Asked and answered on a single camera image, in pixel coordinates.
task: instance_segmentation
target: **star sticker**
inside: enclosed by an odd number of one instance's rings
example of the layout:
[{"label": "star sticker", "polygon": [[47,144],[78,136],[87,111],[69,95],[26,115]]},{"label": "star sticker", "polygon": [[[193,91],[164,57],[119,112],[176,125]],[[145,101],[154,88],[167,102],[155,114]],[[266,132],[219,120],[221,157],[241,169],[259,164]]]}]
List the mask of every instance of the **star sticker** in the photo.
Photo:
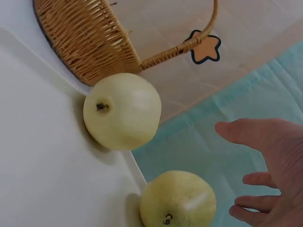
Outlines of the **star sticker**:
[{"label": "star sticker", "polygon": [[[197,37],[201,33],[200,30],[194,30],[190,34],[189,39]],[[197,65],[204,63],[207,60],[219,61],[219,47],[221,45],[221,39],[215,35],[209,35],[202,41],[197,47],[191,50],[191,58]]]}]

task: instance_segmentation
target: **woven basket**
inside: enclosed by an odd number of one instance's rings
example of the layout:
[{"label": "woven basket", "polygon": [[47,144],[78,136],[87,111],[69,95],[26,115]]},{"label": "woven basket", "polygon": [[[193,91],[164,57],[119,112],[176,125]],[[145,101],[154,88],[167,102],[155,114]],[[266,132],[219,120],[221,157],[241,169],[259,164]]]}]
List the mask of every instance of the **woven basket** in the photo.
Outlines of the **woven basket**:
[{"label": "woven basket", "polygon": [[107,76],[139,73],[195,48],[214,27],[218,0],[214,0],[213,15],[198,37],[143,61],[107,0],[34,0],[34,11],[61,61],[78,80],[93,86]]}]

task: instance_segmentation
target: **teal mat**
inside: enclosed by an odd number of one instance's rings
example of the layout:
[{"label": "teal mat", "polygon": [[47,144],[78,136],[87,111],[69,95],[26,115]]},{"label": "teal mat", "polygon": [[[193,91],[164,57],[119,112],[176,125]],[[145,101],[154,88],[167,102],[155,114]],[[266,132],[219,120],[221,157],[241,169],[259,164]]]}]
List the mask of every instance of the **teal mat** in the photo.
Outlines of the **teal mat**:
[{"label": "teal mat", "polygon": [[217,197],[212,227],[246,227],[228,214],[237,196],[279,194],[242,184],[242,177],[264,171],[261,154],[224,141],[214,131],[218,121],[243,117],[281,117],[303,123],[303,41],[245,78],[186,113],[163,124],[154,139],[133,155],[150,181],[168,170],[184,170],[205,179]]}]

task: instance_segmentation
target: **yellow pear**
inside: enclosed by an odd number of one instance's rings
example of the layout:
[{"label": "yellow pear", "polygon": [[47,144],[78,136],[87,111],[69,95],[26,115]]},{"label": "yellow pear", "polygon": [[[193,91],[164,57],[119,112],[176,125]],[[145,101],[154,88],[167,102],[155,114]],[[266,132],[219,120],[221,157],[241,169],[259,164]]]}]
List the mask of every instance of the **yellow pear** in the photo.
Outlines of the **yellow pear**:
[{"label": "yellow pear", "polygon": [[140,199],[145,227],[209,227],[215,212],[211,186],[184,171],[161,174],[146,185]]},{"label": "yellow pear", "polygon": [[100,80],[84,101],[83,117],[92,137],[111,150],[133,150],[157,132],[161,100],[145,79],[119,73]]}]

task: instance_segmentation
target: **hand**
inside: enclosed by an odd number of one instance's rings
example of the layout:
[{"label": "hand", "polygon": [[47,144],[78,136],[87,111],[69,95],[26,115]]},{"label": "hand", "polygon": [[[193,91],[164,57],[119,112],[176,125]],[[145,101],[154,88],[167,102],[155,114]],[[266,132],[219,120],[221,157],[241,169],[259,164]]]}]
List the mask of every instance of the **hand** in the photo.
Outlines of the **hand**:
[{"label": "hand", "polygon": [[244,183],[281,191],[280,196],[238,197],[230,214],[253,227],[302,227],[303,126],[282,119],[240,119],[219,122],[215,130],[229,142],[262,153],[269,172],[248,174]]}]

